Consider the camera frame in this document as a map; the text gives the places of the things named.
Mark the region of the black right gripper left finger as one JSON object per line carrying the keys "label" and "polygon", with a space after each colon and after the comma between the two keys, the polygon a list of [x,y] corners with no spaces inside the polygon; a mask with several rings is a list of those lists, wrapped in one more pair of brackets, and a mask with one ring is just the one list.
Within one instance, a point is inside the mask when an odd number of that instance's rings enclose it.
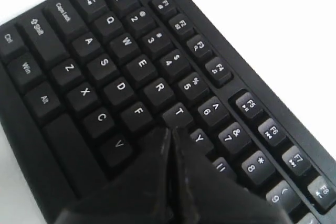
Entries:
{"label": "black right gripper left finger", "polygon": [[119,176],[65,207],[56,223],[171,223],[169,155],[172,131],[145,135],[142,151]]}

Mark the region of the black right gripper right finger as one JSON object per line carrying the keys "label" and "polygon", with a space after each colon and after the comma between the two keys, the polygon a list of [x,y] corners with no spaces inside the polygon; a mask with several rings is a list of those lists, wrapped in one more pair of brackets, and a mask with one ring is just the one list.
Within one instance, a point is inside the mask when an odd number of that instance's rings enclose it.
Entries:
{"label": "black right gripper right finger", "polygon": [[172,130],[178,223],[291,223],[287,213],[220,173],[184,128]]}

